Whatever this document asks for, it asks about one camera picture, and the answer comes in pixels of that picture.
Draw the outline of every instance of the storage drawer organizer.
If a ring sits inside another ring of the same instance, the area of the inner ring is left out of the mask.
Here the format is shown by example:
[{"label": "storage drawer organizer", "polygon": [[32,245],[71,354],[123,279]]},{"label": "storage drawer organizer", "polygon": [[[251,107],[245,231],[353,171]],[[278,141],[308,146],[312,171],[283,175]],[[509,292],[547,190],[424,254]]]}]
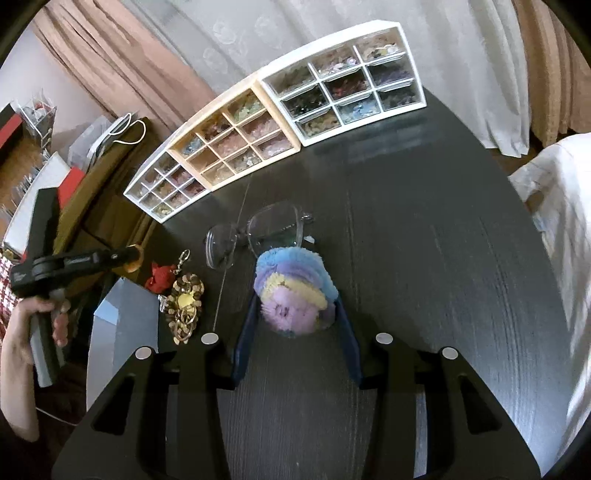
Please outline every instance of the storage drawer organizer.
[{"label": "storage drawer organizer", "polygon": [[375,20],[320,38],[258,75],[303,145],[427,105],[396,22]]},{"label": "storage drawer organizer", "polygon": [[192,117],[168,153],[213,191],[300,147],[253,74]]},{"label": "storage drawer organizer", "polygon": [[304,45],[196,113],[125,196],[159,222],[301,148],[427,106],[406,36],[374,20]]},{"label": "storage drawer organizer", "polygon": [[161,147],[144,164],[125,190],[125,196],[160,223],[209,193]]}]

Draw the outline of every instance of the black round table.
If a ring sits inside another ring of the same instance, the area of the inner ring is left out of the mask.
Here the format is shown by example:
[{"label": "black round table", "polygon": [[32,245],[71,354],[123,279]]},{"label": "black round table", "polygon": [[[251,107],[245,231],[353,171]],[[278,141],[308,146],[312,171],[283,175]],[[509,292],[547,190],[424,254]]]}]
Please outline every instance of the black round table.
[{"label": "black round table", "polygon": [[[208,330],[223,276],[205,264],[209,228],[244,226],[280,200],[301,205],[343,298],[415,348],[460,350],[544,473],[556,461],[572,389],[556,281],[501,169],[426,95],[424,109],[303,148],[199,200],[154,232],[146,258],[171,264],[191,249],[185,271],[206,285]],[[248,301],[254,266],[247,249],[237,253],[219,329]],[[292,340],[259,326],[242,384],[218,393],[234,480],[361,477],[376,392],[349,379],[335,330]],[[159,344],[176,348],[166,325]]]}]

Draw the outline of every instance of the plaid fabric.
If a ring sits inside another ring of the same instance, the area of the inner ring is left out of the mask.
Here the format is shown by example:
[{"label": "plaid fabric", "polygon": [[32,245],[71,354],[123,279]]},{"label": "plaid fabric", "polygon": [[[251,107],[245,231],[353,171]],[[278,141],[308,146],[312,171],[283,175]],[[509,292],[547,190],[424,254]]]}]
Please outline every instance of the plaid fabric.
[{"label": "plaid fabric", "polygon": [[12,264],[10,260],[0,255],[0,345],[6,333],[6,326],[13,308],[18,303],[17,298],[10,289],[10,279],[8,274]]}]

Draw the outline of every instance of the white bedsheet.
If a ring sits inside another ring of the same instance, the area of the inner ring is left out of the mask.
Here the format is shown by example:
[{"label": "white bedsheet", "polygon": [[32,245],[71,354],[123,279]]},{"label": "white bedsheet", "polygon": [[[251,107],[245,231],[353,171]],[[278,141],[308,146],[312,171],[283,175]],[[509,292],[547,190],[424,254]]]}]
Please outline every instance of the white bedsheet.
[{"label": "white bedsheet", "polygon": [[573,391],[561,455],[591,413],[591,134],[546,148],[509,179],[523,201],[543,196],[533,220],[556,274],[570,334]]}]

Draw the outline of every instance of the eyeglasses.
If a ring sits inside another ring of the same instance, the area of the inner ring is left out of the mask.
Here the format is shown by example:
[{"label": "eyeglasses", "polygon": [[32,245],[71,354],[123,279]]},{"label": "eyeglasses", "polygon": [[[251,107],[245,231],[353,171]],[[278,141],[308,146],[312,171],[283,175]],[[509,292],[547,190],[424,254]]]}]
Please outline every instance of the eyeglasses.
[{"label": "eyeglasses", "polygon": [[205,256],[207,266],[225,270],[233,264],[236,247],[248,246],[255,257],[278,247],[301,247],[304,224],[313,221],[291,202],[273,203],[259,210],[248,221],[246,229],[235,223],[214,226],[207,233]]}]

